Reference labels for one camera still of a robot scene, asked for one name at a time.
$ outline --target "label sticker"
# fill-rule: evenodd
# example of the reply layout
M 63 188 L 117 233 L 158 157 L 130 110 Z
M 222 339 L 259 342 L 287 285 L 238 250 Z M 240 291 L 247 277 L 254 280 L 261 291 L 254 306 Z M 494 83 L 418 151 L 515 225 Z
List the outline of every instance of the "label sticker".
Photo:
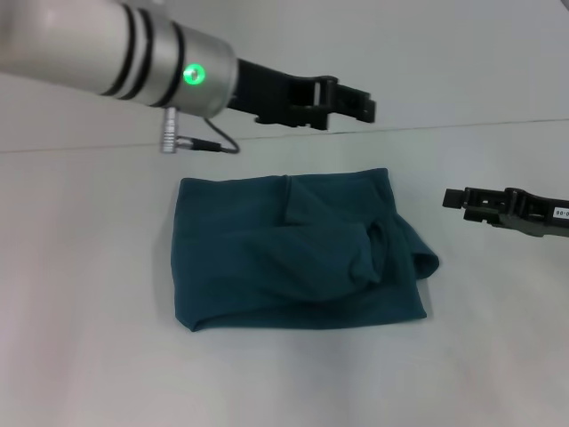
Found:
M 564 220 L 569 220 L 569 208 L 566 207 L 556 207 L 553 211 L 554 218 L 563 218 Z

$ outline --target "white wall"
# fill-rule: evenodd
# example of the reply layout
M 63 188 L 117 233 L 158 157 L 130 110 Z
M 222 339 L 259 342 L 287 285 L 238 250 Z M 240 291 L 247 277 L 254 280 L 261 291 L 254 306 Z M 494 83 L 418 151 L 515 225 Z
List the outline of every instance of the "white wall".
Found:
M 569 117 L 569 12 L 556 0 L 171 9 L 244 57 L 369 90 L 378 124 L 336 118 L 335 132 L 364 132 L 300 136 L 228 113 L 242 155 L 168 157 L 159 111 L 0 77 L 0 425 L 565 426 L 569 240 L 468 223 L 441 203 L 465 186 L 569 198 L 569 122 L 474 125 Z M 443 262 L 421 284 L 427 320 L 198 334 L 176 323 L 181 178 L 381 166 Z

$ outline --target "black stripe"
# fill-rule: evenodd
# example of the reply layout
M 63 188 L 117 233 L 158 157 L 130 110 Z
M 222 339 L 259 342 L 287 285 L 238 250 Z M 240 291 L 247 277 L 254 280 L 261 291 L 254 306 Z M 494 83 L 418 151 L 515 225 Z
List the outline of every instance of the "black stripe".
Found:
M 125 96 L 120 98 L 121 100 L 131 100 L 136 95 L 139 94 L 142 87 L 146 83 L 148 74 L 150 72 L 150 65 L 152 64 L 152 50 L 154 49 L 154 29 L 152 28 L 152 21 L 150 20 L 150 14 L 144 9 L 139 9 L 140 16 L 142 16 L 142 21 L 144 22 L 144 28 L 146 30 L 146 51 L 144 52 L 144 59 L 142 60 L 142 65 L 140 66 L 140 73 L 136 77 L 136 82 L 132 87 L 131 91 Z
M 176 38 L 178 38 L 178 65 L 176 66 L 176 72 L 174 77 L 170 82 L 170 87 L 162 97 L 162 99 L 156 104 L 152 104 L 150 107 L 163 107 L 168 104 L 174 94 L 178 91 L 180 87 L 181 74 L 184 72 L 184 60 L 186 56 L 186 40 L 184 39 L 184 34 L 181 32 L 180 26 L 176 22 L 172 22 L 174 31 L 176 32 Z
M 114 96 L 116 95 L 124 85 L 128 73 L 132 67 L 132 59 L 134 58 L 134 41 L 136 39 L 136 30 L 134 27 L 134 15 L 132 14 L 131 8 L 123 4 L 124 11 L 126 12 L 126 20 L 128 21 L 128 45 L 126 47 L 126 55 L 124 56 L 123 67 L 121 68 L 115 83 L 110 86 L 106 92 L 102 93 L 101 96 Z

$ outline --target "green indicator light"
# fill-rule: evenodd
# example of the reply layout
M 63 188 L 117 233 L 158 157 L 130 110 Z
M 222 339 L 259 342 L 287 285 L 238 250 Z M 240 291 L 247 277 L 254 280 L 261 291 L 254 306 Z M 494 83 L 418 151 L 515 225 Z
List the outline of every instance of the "green indicator light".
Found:
M 200 85 L 205 80 L 205 69 L 199 64 L 190 64 L 184 69 L 184 81 L 188 85 Z

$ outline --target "cloth fold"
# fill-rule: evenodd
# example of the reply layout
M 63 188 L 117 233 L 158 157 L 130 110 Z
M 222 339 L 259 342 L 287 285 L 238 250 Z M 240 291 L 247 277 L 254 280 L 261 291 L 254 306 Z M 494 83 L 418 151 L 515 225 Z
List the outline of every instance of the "cloth fold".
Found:
M 386 169 L 180 185 L 172 274 L 192 331 L 424 318 L 416 280 L 438 265 L 397 214 Z

